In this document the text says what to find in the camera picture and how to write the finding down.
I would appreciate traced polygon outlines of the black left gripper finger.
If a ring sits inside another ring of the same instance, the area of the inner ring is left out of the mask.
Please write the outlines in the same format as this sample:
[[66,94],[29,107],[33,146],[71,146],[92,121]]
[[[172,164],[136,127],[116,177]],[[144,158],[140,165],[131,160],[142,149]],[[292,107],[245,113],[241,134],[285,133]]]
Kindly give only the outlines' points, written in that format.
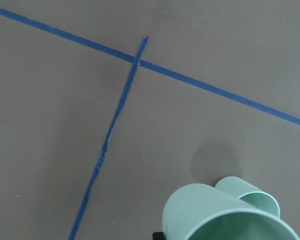
[[154,232],[152,234],[152,240],[165,240],[164,232]]

